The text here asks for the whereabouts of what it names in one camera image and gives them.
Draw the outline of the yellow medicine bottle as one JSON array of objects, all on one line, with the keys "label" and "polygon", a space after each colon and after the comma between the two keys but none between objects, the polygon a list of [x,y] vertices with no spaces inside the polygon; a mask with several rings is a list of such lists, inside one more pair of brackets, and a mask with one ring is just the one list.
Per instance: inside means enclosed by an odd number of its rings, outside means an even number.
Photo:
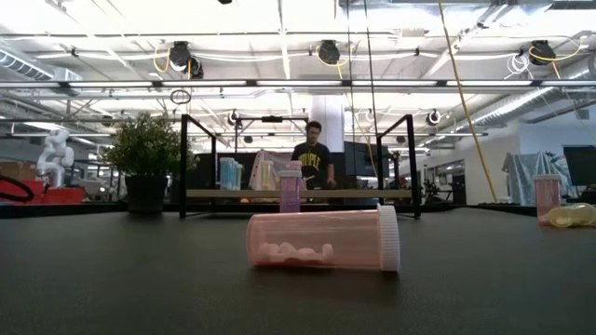
[{"label": "yellow medicine bottle", "polygon": [[276,178],[273,166],[274,164],[270,160],[262,160],[259,164],[259,186],[262,191],[276,190]]},{"label": "yellow medicine bottle", "polygon": [[587,203],[552,208],[549,223],[559,228],[587,227],[596,224],[596,207]]}]

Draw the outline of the pink medicine bottle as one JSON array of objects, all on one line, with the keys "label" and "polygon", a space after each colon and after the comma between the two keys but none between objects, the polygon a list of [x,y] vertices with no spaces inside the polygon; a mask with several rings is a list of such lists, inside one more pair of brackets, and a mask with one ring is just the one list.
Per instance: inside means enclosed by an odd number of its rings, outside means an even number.
[{"label": "pink medicine bottle", "polygon": [[548,213],[561,204],[561,177],[555,174],[536,175],[534,182],[538,223],[550,226]]},{"label": "pink medicine bottle", "polygon": [[246,232],[254,266],[400,269],[400,233],[393,207],[258,214]]}]

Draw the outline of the person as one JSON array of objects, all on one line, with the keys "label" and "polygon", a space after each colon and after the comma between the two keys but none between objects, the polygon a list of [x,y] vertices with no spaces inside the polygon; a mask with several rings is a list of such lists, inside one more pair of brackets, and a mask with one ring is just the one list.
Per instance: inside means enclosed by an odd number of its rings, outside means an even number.
[{"label": "person", "polygon": [[307,123],[306,140],[293,148],[291,159],[301,162],[306,188],[333,189],[336,186],[334,165],[329,148],[318,141],[322,125],[317,121]]}]

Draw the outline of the light wooden board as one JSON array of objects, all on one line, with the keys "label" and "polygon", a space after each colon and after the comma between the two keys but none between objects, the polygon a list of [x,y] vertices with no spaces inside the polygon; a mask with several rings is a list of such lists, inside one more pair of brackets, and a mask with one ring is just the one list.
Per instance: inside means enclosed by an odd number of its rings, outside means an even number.
[{"label": "light wooden board", "polygon": [[[186,161],[187,161],[187,140],[188,140],[188,123],[192,123],[202,130],[209,138],[211,142],[211,188],[207,190],[201,189],[187,189],[186,188]],[[180,176],[179,176],[179,189],[178,189],[178,202],[170,204],[169,207],[173,210],[177,210],[179,217],[184,219],[187,216],[187,198],[188,197],[199,197],[208,198],[210,205],[215,208],[216,198],[279,198],[280,191],[276,190],[219,190],[215,189],[215,182],[217,181],[216,168],[218,164],[217,150],[216,150],[217,138],[214,134],[210,133],[205,127],[203,127],[195,118],[190,114],[183,114],[181,116],[181,161],[179,164]],[[413,201],[412,213],[415,218],[419,218],[422,212],[420,208],[421,193],[419,190],[419,180],[416,176],[412,177],[413,187],[410,191],[408,190],[385,190],[383,184],[383,178],[378,179],[377,190],[304,190],[300,192],[298,198],[378,198],[380,202],[384,199],[389,198],[411,198]]]}]

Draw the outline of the dark monitor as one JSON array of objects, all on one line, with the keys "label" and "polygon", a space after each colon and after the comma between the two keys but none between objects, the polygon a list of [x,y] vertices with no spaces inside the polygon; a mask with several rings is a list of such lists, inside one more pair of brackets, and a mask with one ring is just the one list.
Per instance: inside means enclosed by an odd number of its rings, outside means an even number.
[{"label": "dark monitor", "polygon": [[574,186],[596,185],[596,146],[564,146],[563,154]]},{"label": "dark monitor", "polygon": [[367,143],[345,141],[345,174],[361,177],[375,177],[378,172],[377,162],[381,161],[383,176],[388,177],[390,152],[388,147],[381,147],[382,155],[378,155],[376,145]]}]

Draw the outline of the white pillar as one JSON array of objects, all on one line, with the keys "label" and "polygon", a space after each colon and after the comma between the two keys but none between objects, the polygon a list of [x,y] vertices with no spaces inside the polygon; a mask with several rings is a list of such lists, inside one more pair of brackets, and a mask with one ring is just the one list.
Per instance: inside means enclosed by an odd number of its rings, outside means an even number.
[{"label": "white pillar", "polygon": [[311,121],[321,124],[318,141],[331,153],[342,153],[345,141],[344,98],[340,95],[315,95],[309,112]]}]

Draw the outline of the potted green plant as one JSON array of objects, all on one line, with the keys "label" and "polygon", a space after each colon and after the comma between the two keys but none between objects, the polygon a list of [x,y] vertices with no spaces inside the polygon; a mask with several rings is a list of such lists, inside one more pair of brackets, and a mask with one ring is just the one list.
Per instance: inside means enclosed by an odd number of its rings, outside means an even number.
[{"label": "potted green plant", "polygon": [[102,161],[125,175],[128,212],[159,216],[163,212],[168,177],[196,166],[197,160],[182,132],[166,113],[143,112],[117,126],[115,140],[101,153]]}]

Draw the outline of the silver ventilation duct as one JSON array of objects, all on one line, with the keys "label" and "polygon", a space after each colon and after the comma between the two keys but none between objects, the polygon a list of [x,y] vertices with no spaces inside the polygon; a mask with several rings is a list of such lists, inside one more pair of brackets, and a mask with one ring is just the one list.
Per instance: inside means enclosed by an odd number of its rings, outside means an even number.
[{"label": "silver ventilation duct", "polygon": [[523,94],[511,94],[472,115],[474,127],[489,127],[567,98],[572,88],[596,87],[596,52],[562,71],[561,79],[542,79]]},{"label": "silver ventilation duct", "polygon": [[83,77],[68,68],[47,65],[34,60],[15,48],[0,43],[0,68],[34,81],[81,81]]}]

